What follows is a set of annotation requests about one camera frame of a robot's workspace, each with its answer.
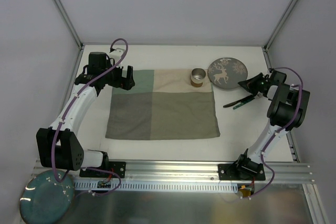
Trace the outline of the black table knife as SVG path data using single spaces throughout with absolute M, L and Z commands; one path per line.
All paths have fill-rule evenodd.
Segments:
M 230 107 L 235 106 L 235 105 L 237 105 L 239 103 L 245 102 L 245 101 L 247 101 L 247 100 L 249 100 L 249 99 L 251 99 L 253 97 L 254 97 L 253 95 L 249 95 L 249 96 L 247 96 L 245 98 L 242 98 L 242 99 L 239 99 L 237 101 L 228 103 L 228 104 L 224 105 L 223 108 L 230 108 Z

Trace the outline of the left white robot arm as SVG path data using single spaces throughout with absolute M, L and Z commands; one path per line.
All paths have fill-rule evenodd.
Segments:
M 82 120 L 105 86 L 130 90 L 134 87 L 133 67 L 126 70 L 121 60 L 104 52 L 89 54 L 88 64 L 75 79 L 71 96 L 57 119 L 36 134 L 43 167 L 77 171 L 91 167 L 99 177 L 108 174 L 110 165 L 103 151 L 84 150 L 77 138 Z

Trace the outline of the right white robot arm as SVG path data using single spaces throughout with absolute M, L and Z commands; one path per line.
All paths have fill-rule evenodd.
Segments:
M 238 84 L 252 95 L 262 94 L 270 100 L 267 124 L 257 141 L 241 154 L 232 165 L 233 174 L 239 180 L 264 180 L 267 151 L 293 128 L 304 121 L 310 92 L 303 89 L 303 82 L 286 84 L 287 75 L 278 69 L 270 74 L 257 76 Z

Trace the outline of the green handled fork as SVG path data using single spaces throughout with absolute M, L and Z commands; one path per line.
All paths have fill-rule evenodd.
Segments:
M 259 98 L 260 98 L 260 96 L 257 95 L 257 96 L 255 96 L 255 97 L 251 97 L 251 98 L 249 98 L 249 99 L 246 99 L 246 100 L 244 100 L 244 101 L 241 101 L 241 102 L 239 102 L 237 105 L 233 106 L 233 110 L 236 110 L 236 109 L 238 109 L 238 108 L 244 106 L 245 104 L 247 104 L 247 103 L 249 103 L 249 102 L 251 102 L 251 101 L 253 101 L 253 100 L 259 99 Z

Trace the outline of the grey reindeer plate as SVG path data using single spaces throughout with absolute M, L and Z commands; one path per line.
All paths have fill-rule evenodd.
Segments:
M 223 90 L 233 90 L 239 87 L 239 82 L 247 80 L 248 70 L 240 60 L 224 57 L 210 64 L 207 75 L 214 86 Z

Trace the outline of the green beige cloth placemat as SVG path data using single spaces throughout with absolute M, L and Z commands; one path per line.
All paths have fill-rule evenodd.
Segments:
M 106 138 L 197 140 L 220 136 L 213 86 L 191 85 L 190 69 L 136 70 L 135 86 L 112 89 Z

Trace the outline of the metal cup with cork base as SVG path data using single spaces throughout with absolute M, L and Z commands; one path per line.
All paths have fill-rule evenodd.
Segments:
M 191 72 L 191 85 L 194 87 L 201 87 L 204 83 L 206 72 L 202 68 L 195 68 Z

